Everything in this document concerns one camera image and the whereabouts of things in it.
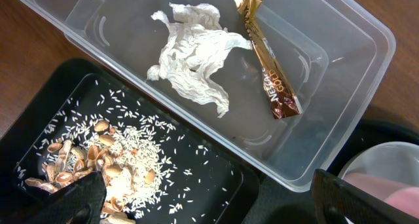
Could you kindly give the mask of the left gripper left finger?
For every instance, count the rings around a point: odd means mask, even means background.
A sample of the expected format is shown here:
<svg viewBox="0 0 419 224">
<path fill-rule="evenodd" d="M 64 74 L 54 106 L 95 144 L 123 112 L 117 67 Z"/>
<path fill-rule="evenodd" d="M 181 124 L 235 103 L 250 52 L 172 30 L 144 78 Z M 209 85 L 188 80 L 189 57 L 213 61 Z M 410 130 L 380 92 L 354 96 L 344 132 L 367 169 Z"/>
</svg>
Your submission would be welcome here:
<svg viewBox="0 0 419 224">
<path fill-rule="evenodd" d="M 19 215 L 20 223 L 99 223 L 106 188 L 101 173 L 92 172 L 60 189 L 41 205 Z"/>
</svg>

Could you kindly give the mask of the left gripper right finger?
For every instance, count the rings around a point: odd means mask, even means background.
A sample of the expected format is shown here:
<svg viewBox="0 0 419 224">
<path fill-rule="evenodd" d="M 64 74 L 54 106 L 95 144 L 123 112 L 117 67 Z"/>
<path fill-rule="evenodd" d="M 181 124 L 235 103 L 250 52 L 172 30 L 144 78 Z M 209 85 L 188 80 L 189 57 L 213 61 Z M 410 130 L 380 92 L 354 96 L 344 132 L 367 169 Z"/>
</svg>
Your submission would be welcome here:
<svg viewBox="0 0 419 224">
<path fill-rule="evenodd" d="M 310 193 L 318 223 L 418 224 L 417 218 L 322 169 L 315 170 Z"/>
</svg>

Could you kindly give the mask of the nut shells and rice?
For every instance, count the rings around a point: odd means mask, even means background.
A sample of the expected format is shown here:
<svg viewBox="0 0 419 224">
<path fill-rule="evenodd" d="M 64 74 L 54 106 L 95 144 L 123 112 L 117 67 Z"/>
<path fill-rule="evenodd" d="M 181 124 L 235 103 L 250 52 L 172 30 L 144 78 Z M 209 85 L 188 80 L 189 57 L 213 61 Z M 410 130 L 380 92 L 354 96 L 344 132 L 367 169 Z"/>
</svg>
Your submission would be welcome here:
<svg viewBox="0 0 419 224">
<path fill-rule="evenodd" d="M 218 223 L 242 182 L 237 165 L 119 82 L 84 78 L 15 168 L 37 198 L 100 171 L 105 205 L 130 223 Z"/>
</svg>

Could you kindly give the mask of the pink cup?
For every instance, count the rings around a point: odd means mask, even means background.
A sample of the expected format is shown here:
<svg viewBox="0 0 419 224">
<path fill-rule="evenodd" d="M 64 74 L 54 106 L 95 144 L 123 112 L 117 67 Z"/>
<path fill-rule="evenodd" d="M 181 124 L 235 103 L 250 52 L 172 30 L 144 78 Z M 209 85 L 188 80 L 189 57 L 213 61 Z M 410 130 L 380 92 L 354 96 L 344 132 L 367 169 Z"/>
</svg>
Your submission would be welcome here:
<svg viewBox="0 0 419 224">
<path fill-rule="evenodd" d="M 360 173 L 348 174 L 344 181 L 418 218 L 418 187 Z"/>
</svg>

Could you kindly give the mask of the white napkin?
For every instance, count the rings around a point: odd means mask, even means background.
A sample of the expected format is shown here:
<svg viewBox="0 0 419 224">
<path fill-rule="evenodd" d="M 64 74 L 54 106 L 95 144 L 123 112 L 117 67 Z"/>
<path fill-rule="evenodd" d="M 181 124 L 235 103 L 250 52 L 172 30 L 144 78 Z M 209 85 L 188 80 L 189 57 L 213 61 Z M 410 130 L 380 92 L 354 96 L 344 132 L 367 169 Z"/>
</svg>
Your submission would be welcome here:
<svg viewBox="0 0 419 224">
<path fill-rule="evenodd" d="M 169 6 L 173 22 L 161 10 L 151 15 L 166 25 L 169 35 L 158 64 L 148 69 L 147 78 L 168 80 L 180 96 L 200 105 L 214 103 L 221 118 L 229 111 L 228 93 L 210 77 L 224 66 L 232 49 L 251 50 L 251 41 L 222 28 L 219 9 L 211 4 Z"/>
</svg>

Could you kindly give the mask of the gold coffee sachet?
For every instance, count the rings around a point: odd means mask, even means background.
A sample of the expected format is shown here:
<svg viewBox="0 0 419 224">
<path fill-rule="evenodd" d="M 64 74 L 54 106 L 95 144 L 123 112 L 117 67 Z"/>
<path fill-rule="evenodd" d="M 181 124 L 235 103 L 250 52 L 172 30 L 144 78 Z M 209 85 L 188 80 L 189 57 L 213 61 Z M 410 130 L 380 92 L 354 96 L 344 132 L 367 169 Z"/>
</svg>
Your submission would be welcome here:
<svg viewBox="0 0 419 224">
<path fill-rule="evenodd" d="M 234 0 L 240 17 L 261 63 L 263 89 L 275 119 L 284 119 L 302 113 L 302 107 L 277 61 L 268 40 L 257 23 L 256 12 L 263 0 Z"/>
</svg>

